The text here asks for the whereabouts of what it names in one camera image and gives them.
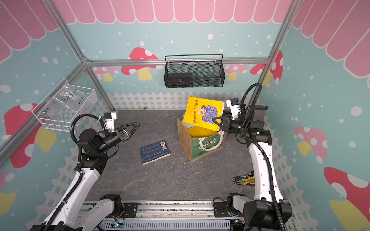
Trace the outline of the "dark blue text-back book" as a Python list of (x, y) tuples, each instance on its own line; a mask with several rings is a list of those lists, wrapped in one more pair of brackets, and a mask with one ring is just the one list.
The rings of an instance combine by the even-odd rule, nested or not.
[(139, 151), (143, 165), (152, 163), (171, 155), (168, 144), (165, 140), (141, 147)]

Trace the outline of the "yellow book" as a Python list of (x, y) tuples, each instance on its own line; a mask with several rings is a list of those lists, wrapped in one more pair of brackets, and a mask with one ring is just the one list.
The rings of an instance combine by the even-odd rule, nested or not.
[(192, 139), (208, 138), (217, 134), (216, 131), (212, 131), (198, 126), (194, 126), (187, 129), (187, 132), (189, 133)]

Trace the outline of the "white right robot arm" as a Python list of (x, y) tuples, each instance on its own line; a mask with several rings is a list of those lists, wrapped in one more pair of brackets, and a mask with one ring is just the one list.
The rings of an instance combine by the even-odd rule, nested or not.
[(285, 231), (293, 214), (278, 188), (272, 160), (272, 136), (264, 128), (266, 106), (245, 107), (239, 100), (227, 101), (230, 113), (221, 116), (216, 124), (222, 131), (234, 133), (247, 145), (253, 164), (254, 198), (231, 193), (223, 205), (213, 201), (214, 214), (235, 217), (232, 226), (249, 231), (269, 229)]

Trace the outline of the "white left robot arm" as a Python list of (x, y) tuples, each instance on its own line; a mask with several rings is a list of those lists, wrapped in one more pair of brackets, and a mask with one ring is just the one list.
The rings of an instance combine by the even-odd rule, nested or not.
[(77, 141), (84, 152), (78, 158), (75, 177), (66, 193), (42, 224), (33, 225), (33, 231), (92, 231), (106, 217), (117, 218), (124, 212), (120, 196), (108, 194), (81, 218), (79, 211), (92, 186), (103, 173), (107, 152), (132, 137), (140, 126), (139, 122), (117, 127), (113, 132), (86, 129)]

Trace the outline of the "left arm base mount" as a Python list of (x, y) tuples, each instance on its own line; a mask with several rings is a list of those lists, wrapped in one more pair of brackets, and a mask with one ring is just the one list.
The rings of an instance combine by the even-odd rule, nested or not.
[(113, 211), (107, 218), (136, 218), (138, 203), (122, 202), (119, 194), (105, 194), (100, 200), (110, 200), (113, 202)]

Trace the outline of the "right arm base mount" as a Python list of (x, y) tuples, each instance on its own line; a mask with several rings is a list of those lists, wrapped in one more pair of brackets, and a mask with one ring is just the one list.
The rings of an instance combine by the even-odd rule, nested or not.
[(226, 218), (226, 217), (243, 217), (243, 205), (241, 207), (242, 211), (234, 208), (234, 197), (242, 199), (242, 202), (250, 201), (250, 199), (240, 193), (230, 193), (227, 196), (226, 200), (223, 200), (220, 197), (216, 197), (212, 200), (212, 206), (214, 209), (214, 216), (217, 218)]

